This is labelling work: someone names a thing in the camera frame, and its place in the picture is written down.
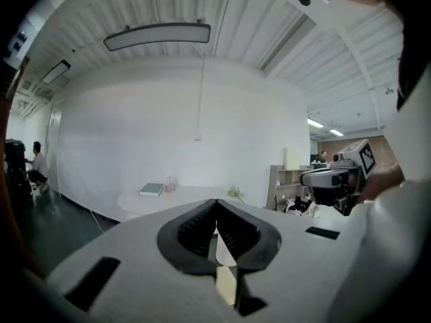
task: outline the rectangular light fixture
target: rectangular light fixture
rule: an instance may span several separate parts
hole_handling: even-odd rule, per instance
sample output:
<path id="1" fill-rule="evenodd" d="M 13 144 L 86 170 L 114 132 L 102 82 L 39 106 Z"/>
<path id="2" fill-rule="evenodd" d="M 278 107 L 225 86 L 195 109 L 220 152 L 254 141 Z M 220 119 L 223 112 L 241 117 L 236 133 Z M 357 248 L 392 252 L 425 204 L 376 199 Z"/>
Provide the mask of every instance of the rectangular light fixture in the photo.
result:
<path id="1" fill-rule="evenodd" d="M 114 51 L 156 42 L 208 43 L 210 34 L 211 26 L 208 24 L 164 23 L 125 30 L 106 37 L 103 43 L 110 51 Z"/>
<path id="2" fill-rule="evenodd" d="M 313 120 L 311 120 L 311 119 L 308 119 L 307 121 L 308 121 L 308 124 L 310 124 L 310 125 L 312 125 L 312 126 L 314 126 L 314 127 L 317 127 L 317 128 L 323 128 L 323 124 L 320 124 L 320 123 L 318 123 L 318 122 L 316 122 L 316 121 L 313 121 Z"/>
<path id="3" fill-rule="evenodd" d="M 335 129 L 331 129 L 330 132 L 333 133 L 333 134 L 335 134 L 335 135 L 337 135 L 338 137 L 342 137 L 343 136 L 343 134 L 341 134 L 339 131 L 336 131 Z"/>
<path id="4" fill-rule="evenodd" d="M 70 67 L 71 65 L 66 60 L 61 60 L 57 66 L 53 67 L 48 74 L 42 78 L 42 82 L 45 84 L 52 83 L 60 75 L 66 73 Z"/>

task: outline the ceiling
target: ceiling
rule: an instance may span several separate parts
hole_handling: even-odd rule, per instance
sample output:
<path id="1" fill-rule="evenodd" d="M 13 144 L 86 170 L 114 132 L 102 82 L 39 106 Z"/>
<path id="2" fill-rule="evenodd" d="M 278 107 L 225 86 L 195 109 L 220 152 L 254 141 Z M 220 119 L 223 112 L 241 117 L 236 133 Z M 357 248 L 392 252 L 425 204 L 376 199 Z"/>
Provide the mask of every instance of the ceiling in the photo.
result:
<path id="1" fill-rule="evenodd" d="M 268 80 L 302 88 L 309 116 L 345 134 L 379 131 L 396 112 L 397 68 L 403 35 L 384 7 L 312 0 L 50 0 L 55 11 L 29 51 L 30 69 L 19 91 L 46 100 L 68 82 L 99 67 L 143 57 L 199 56 L 193 44 L 155 43 L 109 52 L 108 35 L 159 22 L 211 25 L 207 56 L 262 70 Z M 41 78 L 60 60 L 71 69 L 52 85 Z"/>

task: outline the white shirt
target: white shirt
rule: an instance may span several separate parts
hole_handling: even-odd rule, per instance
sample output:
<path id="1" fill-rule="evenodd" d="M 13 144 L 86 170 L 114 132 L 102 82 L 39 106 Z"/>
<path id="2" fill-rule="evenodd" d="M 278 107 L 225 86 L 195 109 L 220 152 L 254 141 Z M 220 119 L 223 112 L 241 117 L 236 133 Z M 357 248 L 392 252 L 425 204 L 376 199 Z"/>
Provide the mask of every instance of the white shirt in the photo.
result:
<path id="1" fill-rule="evenodd" d="M 39 174 L 48 178 L 48 166 L 46 166 L 46 160 L 43 154 L 39 152 L 33 160 L 33 170 L 37 171 Z"/>

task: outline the door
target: door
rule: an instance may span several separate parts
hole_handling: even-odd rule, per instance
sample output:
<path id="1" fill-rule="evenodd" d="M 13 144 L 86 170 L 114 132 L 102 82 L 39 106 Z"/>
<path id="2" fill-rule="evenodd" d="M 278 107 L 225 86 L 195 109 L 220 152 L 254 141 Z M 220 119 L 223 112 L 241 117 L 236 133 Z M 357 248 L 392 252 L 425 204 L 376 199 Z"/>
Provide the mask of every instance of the door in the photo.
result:
<path id="1" fill-rule="evenodd" d="M 49 177 L 48 185 L 53 190 L 60 192 L 58 173 L 57 173 L 57 141 L 59 138 L 59 129 L 61 115 L 63 113 L 64 100 L 53 104 L 51 116 L 49 118 L 48 133 L 46 135 L 46 164 L 48 165 Z"/>

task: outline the brown wall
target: brown wall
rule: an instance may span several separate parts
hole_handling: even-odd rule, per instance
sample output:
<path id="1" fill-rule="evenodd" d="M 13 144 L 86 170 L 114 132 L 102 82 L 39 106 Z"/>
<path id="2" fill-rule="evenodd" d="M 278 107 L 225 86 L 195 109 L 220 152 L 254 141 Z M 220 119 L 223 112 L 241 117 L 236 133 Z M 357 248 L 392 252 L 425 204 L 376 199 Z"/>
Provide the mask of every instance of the brown wall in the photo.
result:
<path id="1" fill-rule="evenodd" d="M 319 154 L 322 150 L 326 151 L 327 154 L 325 158 L 329 163 L 332 162 L 332 157 L 334 154 L 340 152 L 343 148 L 351 145 L 357 140 L 361 139 L 320 142 L 317 144 L 317 149 L 319 150 Z M 372 154 L 376 159 L 376 169 L 388 168 L 397 162 L 385 137 L 370 137 L 368 140 L 370 141 Z"/>

